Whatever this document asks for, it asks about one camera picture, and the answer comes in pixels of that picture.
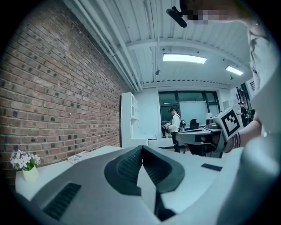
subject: man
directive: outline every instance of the man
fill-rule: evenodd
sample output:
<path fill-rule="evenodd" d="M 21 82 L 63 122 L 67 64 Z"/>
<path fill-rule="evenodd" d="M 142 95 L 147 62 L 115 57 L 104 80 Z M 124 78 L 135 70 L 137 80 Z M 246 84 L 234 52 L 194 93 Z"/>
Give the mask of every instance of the man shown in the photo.
<path fill-rule="evenodd" d="M 168 126 L 166 128 L 171 130 L 172 140 L 173 140 L 175 152 L 180 153 L 179 142 L 176 140 L 176 134 L 180 130 L 180 116 L 179 116 L 179 112 L 178 112 L 177 108 L 174 107 L 174 106 L 172 106 L 170 108 L 170 112 L 171 112 L 171 114 L 173 116 L 172 125 L 170 125 L 170 126 Z"/>
<path fill-rule="evenodd" d="M 238 103 L 240 108 L 241 108 L 241 112 L 238 112 L 237 115 L 240 115 L 242 118 L 242 123 L 243 126 L 246 127 L 248 125 L 248 121 L 247 121 L 247 110 L 244 107 L 244 104 L 242 102 Z"/>
<path fill-rule="evenodd" d="M 261 22 L 240 0 L 180 0 L 183 17 L 195 21 L 243 23 L 248 28 L 250 46 L 250 69 L 253 73 L 256 92 L 268 80 L 280 72 L 280 53 L 273 37 L 263 28 Z M 239 131 L 240 141 L 236 147 L 244 147 L 249 140 L 263 133 L 257 113 L 253 121 Z M 234 148 L 234 139 L 230 139 L 224 149 L 229 152 Z"/>

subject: chair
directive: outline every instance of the chair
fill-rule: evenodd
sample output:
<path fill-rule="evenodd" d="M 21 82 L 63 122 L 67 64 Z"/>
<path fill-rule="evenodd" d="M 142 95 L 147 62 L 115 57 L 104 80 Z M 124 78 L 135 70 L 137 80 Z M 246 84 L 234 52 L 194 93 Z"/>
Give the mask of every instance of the chair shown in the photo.
<path fill-rule="evenodd" d="M 199 128 L 199 123 L 196 122 L 196 119 L 190 120 L 189 130 L 196 130 Z"/>

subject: fluorescent light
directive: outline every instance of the fluorescent light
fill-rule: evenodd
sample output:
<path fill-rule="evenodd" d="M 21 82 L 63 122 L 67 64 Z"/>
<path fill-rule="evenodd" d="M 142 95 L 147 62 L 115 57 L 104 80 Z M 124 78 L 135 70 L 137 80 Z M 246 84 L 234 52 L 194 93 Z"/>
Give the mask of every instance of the fluorescent light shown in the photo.
<path fill-rule="evenodd" d="M 236 73 L 237 75 L 241 75 L 243 74 L 243 72 L 239 71 L 238 69 L 234 69 L 232 68 L 231 66 L 228 66 L 225 70 L 229 71 L 229 72 L 232 72 L 232 73 Z"/>
<path fill-rule="evenodd" d="M 163 61 L 196 62 L 204 64 L 206 60 L 206 58 L 186 54 L 164 54 L 163 56 Z"/>

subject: vase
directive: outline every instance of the vase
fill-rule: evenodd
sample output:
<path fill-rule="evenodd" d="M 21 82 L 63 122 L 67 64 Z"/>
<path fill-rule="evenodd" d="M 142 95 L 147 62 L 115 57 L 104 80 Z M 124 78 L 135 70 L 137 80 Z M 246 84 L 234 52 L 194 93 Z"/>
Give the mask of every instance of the vase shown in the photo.
<path fill-rule="evenodd" d="M 22 172 L 23 172 L 23 176 L 25 177 L 25 180 L 27 182 L 35 182 L 37 180 L 37 178 L 39 177 L 39 173 L 38 173 L 36 166 L 34 166 L 29 171 L 22 170 Z"/>

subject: potted plant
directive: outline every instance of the potted plant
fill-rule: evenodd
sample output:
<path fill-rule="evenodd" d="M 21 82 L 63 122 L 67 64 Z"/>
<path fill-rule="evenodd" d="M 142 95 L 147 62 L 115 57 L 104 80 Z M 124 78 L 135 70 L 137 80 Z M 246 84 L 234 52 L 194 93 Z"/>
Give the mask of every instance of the potted plant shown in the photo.
<path fill-rule="evenodd" d="M 37 155 L 18 150 L 12 153 L 11 164 L 15 169 L 22 169 L 23 176 L 27 182 L 34 182 L 39 176 L 36 165 L 40 164 L 40 158 Z"/>

